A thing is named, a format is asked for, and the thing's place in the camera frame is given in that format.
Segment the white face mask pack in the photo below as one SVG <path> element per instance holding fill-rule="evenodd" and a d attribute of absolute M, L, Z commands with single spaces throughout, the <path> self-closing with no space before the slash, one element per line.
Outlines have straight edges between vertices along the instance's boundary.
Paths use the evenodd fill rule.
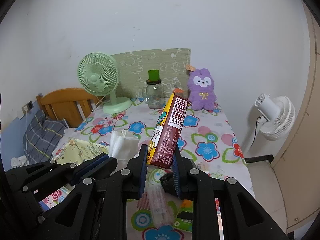
<path fill-rule="evenodd" d="M 138 153 L 139 138 L 127 129 L 113 131 L 110 139 L 110 156 L 119 161 L 128 161 Z"/>

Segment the black plastic bag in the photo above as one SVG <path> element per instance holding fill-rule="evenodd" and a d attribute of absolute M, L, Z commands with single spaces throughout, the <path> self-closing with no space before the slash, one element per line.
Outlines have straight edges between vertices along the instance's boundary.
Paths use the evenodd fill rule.
<path fill-rule="evenodd" d="M 165 193 L 177 197 L 174 175 L 172 172 L 166 173 L 165 175 L 161 176 L 159 180 Z"/>

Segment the yellow brown snack box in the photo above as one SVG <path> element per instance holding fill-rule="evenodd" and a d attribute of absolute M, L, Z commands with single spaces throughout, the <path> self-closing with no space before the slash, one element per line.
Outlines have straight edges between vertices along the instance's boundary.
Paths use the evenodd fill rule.
<path fill-rule="evenodd" d="M 149 141 L 147 164 L 165 169 L 171 166 L 188 106 L 187 99 L 171 94 Z"/>

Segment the pink wet wipes pack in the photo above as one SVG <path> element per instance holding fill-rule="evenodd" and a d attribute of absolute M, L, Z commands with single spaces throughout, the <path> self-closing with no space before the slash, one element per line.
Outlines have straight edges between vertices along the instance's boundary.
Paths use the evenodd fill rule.
<path fill-rule="evenodd" d="M 216 205 L 216 211 L 217 211 L 217 221 L 219 226 L 219 237 L 221 240 L 223 240 L 223 226 L 222 226 L 222 218 L 221 218 L 221 212 L 220 212 L 220 203 L 218 198 L 215 198 L 215 205 Z"/>

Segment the green tissue pack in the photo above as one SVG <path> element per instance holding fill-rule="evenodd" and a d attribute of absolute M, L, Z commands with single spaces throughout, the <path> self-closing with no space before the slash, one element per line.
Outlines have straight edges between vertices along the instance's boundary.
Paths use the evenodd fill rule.
<path fill-rule="evenodd" d="M 185 232 L 192 232 L 193 227 L 193 202 L 184 200 L 178 210 L 173 227 Z"/>

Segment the crumpled white cloth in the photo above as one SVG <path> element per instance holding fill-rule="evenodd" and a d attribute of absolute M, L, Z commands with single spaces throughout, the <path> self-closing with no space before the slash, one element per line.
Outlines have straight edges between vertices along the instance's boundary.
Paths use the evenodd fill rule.
<path fill-rule="evenodd" d="M 12 168 L 18 168 L 22 166 L 28 166 L 29 165 L 29 160 L 25 155 L 22 155 L 18 158 L 13 157 L 10 161 L 10 165 Z"/>

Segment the grey plaid pillow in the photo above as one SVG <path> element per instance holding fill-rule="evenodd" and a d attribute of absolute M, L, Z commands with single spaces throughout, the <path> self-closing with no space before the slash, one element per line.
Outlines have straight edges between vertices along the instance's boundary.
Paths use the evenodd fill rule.
<path fill-rule="evenodd" d="M 43 110 L 36 112 L 23 136 L 23 149 L 29 164 L 52 159 L 52 152 L 63 137 L 67 124 L 53 120 Z"/>

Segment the yellow cartoon storage box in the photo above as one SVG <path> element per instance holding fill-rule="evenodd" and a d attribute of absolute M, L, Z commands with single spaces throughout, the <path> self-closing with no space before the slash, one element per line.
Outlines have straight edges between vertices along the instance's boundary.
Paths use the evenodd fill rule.
<path fill-rule="evenodd" d="M 109 147 L 80 139 L 70 139 L 53 153 L 53 159 L 58 164 L 80 165 L 101 154 L 109 154 Z"/>

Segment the wooden bed headboard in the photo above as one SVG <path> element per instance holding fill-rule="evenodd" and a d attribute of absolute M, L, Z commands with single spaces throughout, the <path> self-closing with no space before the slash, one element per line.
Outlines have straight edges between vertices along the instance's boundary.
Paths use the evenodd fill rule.
<path fill-rule="evenodd" d="M 83 88 L 64 88 L 36 97 L 45 115 L 53 120 L 65 119 L 69 127 L 77 128 L 93 110 L 101 97 L 93 96 Z"/>

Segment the floral tablecloth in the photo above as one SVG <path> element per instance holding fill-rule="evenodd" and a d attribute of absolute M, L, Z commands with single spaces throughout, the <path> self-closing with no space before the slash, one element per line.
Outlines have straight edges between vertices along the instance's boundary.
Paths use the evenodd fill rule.
<path fill-rule="evenodd" d="M 63 148 L 48 153 L 59 199 L 39 217 L 55 239 L 247 239 L 252 181 L 226 116 L 195 111 L 172 94 L 162 110 L 142 100 L 124 111 L 96 109 Z"/>

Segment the glass mason jar mug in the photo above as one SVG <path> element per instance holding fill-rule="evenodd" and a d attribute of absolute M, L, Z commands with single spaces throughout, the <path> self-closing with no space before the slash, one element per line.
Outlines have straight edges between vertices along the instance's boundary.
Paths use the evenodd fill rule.
<path fill-rule="evenodd" d="M 164 93 L 161 79 L 156 81 L 147 80 L 142 93 L 150 109 L 160 109 L 163 107 Z"/>

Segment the toothpick jar orange lid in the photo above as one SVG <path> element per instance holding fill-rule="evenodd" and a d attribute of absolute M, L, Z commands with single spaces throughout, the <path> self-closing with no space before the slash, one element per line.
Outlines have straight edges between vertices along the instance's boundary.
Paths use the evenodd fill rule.
<path fill-rule="evenodd" d="M 174 88 L 172 92 L 175 93 L 177 96 L 183 97 L 184 91 L 180 88 Z"/>

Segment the white standing fan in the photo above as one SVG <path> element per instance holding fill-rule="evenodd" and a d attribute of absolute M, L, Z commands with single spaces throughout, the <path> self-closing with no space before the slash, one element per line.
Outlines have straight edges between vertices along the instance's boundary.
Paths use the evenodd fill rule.
<path fill-rule="evenodd" d="M 243 149 L 244 154 L 249 152 L 259 133 L 268 141 L 279 140 L 291 131 L 296 119 L 296 109 L 287 96 L 271 98 L 270 95 L 261 93 L 256 98 L 254 107 L 260 115 Z"/>

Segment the green cup on jar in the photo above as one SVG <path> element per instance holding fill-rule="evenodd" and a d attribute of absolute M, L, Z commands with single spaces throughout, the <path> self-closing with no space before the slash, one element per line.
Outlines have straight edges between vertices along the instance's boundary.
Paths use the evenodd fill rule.
<path fill-rule="evenodd" d="M 158 69 L 151 69 L 148 71 L 148 77 L 149 77 L 149 80 L 151 82 L 155 82 L 155 81 L 158 81 L 160 79 L 159 77 L 159 70 Z"/>

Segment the purple plush bunny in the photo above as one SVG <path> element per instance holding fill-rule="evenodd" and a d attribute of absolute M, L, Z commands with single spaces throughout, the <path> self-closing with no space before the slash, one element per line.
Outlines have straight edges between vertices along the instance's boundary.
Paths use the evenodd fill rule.
<path fill-rule="evenodd" d="M 187 86 L 189 90 L 188 100 L 191 103 L 192 110 L 214 110 L 216 101 L 214 80 L 208 69 L 191 67 Z"/>

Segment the green desk fan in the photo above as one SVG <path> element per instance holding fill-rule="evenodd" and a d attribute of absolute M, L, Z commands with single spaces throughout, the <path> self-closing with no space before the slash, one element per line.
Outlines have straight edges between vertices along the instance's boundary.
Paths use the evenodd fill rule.
<path fill-rule="evenodd" d="M 104 113 L 120 113 L 132 105 L 129 98 L 116 96 L 120 75 L 113 57 L 102 53 L 90 53 L 80 61 L 77 74 L 85 91 L 93 96 L 110 98 L 103 103 Z"/>

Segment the wall power outlet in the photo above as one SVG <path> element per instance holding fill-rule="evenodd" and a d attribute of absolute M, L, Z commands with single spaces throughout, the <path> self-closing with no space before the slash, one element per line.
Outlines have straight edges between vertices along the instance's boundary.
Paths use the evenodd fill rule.
<path fill-rule="evenodd" d="M 31 109 L 33 109 L 34 104 L 32 101 L 29 101 L 26 105 L 22 107 L 23 113 L 28 113 Z"/>

